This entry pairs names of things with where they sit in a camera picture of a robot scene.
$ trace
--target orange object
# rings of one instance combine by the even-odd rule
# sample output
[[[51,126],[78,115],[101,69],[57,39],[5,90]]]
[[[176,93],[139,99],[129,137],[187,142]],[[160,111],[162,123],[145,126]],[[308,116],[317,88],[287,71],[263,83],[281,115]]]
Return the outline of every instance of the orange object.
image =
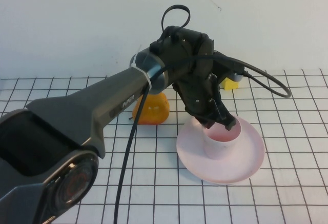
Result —
[[[132,117],[137,115],[142,96],[134,107]],[[148,94],[138,124],[158,125],[166,121],[170,114],[170,105],[164,93]]]

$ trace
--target pink plate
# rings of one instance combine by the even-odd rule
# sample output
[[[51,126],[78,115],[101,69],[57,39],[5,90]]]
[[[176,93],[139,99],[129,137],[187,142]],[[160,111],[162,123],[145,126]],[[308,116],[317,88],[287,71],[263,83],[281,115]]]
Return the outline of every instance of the pink plate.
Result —
[[[202,126],[192,118],[178,134],[177,151],[185,167],[197,177],[228,185],[248,179],[261,167],[265,149],[256,129],[238,117],[242,126],[242,140],[225,158],[210,159],[203,149]]]

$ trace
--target black cable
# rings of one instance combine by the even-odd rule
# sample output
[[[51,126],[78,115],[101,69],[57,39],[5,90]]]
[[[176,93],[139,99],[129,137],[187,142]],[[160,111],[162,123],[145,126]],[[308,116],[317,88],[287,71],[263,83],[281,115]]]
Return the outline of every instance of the black cable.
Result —
[[[145,92],[142,96],[142,99],[141,99],[137,114],[135,116],[135,119],[134,119],[134,122],[133,122],[133,125],[132,125],[132,129],[131,129],[131,132],[130,132],[127,148],[125,150],[123,164],[122,164],[122,170],[121,170],[121,174],[119,176],[117,194],[116,194],[116,200],[115,200],[114,224],[117,224],[119,200],[121,198],[122,185],[123,185],[125,170],[127,169],[127,164],[128,164],[128,159],[129,159],[132,140],[133,140],[133,137],[134,137],[135,130],[137,129],[138,121],[139,121],[139,118],[140,118],[140,115],[141,115],[141,112],[142,112],[142,108],[144,107],[148,92],[149,92],[149,85],[146,86],[146,90],[145,90]]]
[[[189,10],[189,8],[185,5],[172,5],[164,12],[164,14],[162,16],[162,21],[161,21],[162,32],[164,32],[164,18],[166,16],[166,14],[169,13],[171,10],[175,10],[175,9],[184,10],[186,13],[188,13],[188,18],[187,18],[186,22],[181,27],[179,27],[177,30],[175,30],[175,32],[173,34],[175,34],[181,28],[184,28],[186,25],[188,25],[188,23],[190,21],[190,10]]]
[[[272,88],[266,86],[265,84],[263,84],[262,82],[260,82],[259,80],[257,80],[256,78],[254,78],[251,74],[247,73],[246,71],[243,71],[239,74],[241,75],[244,75],[252,80],[254,80],[256,83],[260,84],[261,86],[263,86],[264,88],[266,88],[267,90],[269,90],[270,92],[280,96],[280,97],[290,97],[292,95],[291,91],[283,84],[281,83],[279,80],[277,80],[275,77],[269,75],[268,73],[264,72],[263,70],[260,70],[248,63],[245,63],[241,60],[238,60],[238,59],[235,59],[235,58],[232,58],[232,57],[228,57],[228,56],[225,56],[223,54],[214,54],[214,55],[198,55],[198,56],[190,56],[190,57],[187,57],[183,60],[180,60],[178,62],[175,62],[173,64],[169,64],[169,65],[166,65],[164,68],[161,68],[156,74],[154,74],[153,77],[150,78],[150,81],[153,82],[155,81],[161,74],[163,74],[165,71],[169,70],[169,69],[172,69],[172,68],[175,68],[175,67],[179,67],[179,66],[182,66],[182,65],[185,65],[185,64],[188,64],[192,61],[196,61],[196,60],[205,60],[205,59],[214,59],[214,60],[217,60],[217,61],[225,61],[225,62],[233,62],[234,64],[236,65],[241,65],[245,68],[248,68],[248,69],[251,69],[257,73],[259,73],[260,75],[263,75],[264,77],[268,78],[269,80],[273,81],[274,83],[276,83],[278,86],[280,86],[285,92],[286,94],[282,94],[282,93],[279,93],[275,90],[273,90]]]

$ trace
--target grid paper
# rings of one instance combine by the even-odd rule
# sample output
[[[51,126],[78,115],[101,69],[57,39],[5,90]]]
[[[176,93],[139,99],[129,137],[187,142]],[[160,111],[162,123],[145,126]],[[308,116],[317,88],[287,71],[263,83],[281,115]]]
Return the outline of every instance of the grid paper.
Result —
[[[274,76],[291,88],[292,98],[273,95],[247,78],[236,90],[221,90],[228,110],[257,129],[266,150],[261,169],[231,186],[200,180],[179,161],[176,136],[190,115],[172,87],[164,90],[170,116],[162,125],[137,128],[118,223],[327,223],[328,71],[276,71]],[[0,79],[0,114],[37,98],[69,95],[102,79]],[[258,79],[281,91],[264,77]],[[106,156],[99,161],[94,186],[81,203],[53,223],[113,223],[132,110],[133,105],[104,128]]]

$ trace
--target yellow toy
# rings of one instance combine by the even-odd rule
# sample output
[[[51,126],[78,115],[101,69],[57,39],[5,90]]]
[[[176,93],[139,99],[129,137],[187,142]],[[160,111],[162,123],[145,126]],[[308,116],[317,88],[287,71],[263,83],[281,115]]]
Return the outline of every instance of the yellow toy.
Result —
[[[222,82],[222,85],[225,90],[232,90],[238,88],[238,82],[234,82],[229,78],[225,78]]]
[[[135,106],[132,117],[135,119],[140,106],[142,96],[139,98]],[[145,104],[142,108],[138,124],[158,125],[163,123],[170,115],[170,105],[164,93],[156,95],[148,94]]]

